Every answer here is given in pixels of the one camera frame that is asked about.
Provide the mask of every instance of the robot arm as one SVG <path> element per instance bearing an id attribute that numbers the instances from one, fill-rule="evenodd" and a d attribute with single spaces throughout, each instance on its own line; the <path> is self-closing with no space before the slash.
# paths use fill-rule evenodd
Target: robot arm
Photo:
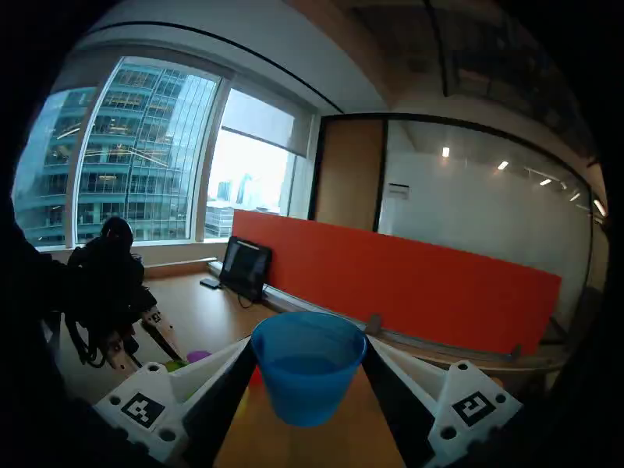
<path id="1" fill-rule="evenodd" d="M 468 361 L 447 371 L 367 336 L 363 368 L 406 466 L 447 466 L 521 408 Z M 149 363 L 95 409 L 157 460 L 210 466 L 257 361 L 245 338 L 168 373 Z"/>

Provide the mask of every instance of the green object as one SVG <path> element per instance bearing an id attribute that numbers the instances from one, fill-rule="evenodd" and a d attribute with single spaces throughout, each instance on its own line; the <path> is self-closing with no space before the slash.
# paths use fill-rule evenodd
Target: green object
<path id="1" fill-rule="evenodd" d="M 167 372 L 173 372 L 188 366 L 189 363 L 186 361 L 169 361 L 163 365 L 165 366 L 165 369 L 167 369 Z"/>

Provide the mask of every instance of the ceiling light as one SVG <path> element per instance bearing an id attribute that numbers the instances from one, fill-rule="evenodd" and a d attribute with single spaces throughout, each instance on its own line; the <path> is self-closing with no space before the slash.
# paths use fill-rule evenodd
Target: ceiling light
<path id="1" fill-rule="evenodd" d="M 596 205 L 596 208 L 598 208 L 598 211 L 600 211 L 600 214 L 603 216 L 607 215 L 607 211 L 605 210 L 605 207 L 602 206 L 602 203 L 599 200 L 594 200 L 594 204 Z"/>

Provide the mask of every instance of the person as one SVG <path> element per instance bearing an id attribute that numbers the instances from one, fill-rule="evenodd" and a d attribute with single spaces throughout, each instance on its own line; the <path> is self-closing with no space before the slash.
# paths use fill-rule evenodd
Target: person
<path id="1" fill-rule="evenodd" d="M 9 461 L 20 466 L 161 466 L 139 445 L 131 444 L 127 434 L 103 421 L 89 404 L 69 397 L 41 327 L 42 319 L 61 312 L 92 329 L 97 329 L 96 322 L 101 327 L 98 302 L 111 295 L 114 289 L 109 286 L 120 284 L 119 278 L 100 277 L 105 284 L 98 284 L 93 275 L 85 275 L 79 262 L 66 265 L 37 252 L 16 224 L 11 200 L 5 197 L 3 202 L 3 240 L 11 246 L 4 252 L 8 284 L 2 315 L 3 372 L 9 375 L 2 386 L 6 393 L 2 401 L 10 402 L 4 405 L 2 423 L 11 445 L 3 456 L 10 454 L 14 459 Z M 105 249 L 92 249 L 115 251 L 110 241 L 102 242 L 108 245 Z M 124 320 L 107 319 L 106 326 L 120 335 L 127 331 Z"/>

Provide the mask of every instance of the glass partition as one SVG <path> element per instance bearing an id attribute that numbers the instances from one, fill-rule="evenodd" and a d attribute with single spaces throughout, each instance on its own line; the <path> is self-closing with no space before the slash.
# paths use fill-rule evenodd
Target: glass partition
<path id="1" fill-rule="evenodd" d="M 566 326 L 587 274 L 590 193 L 566 168 L 510 140 L 391 120 L 378 231 L 560 276 L 555 317 Z"/>

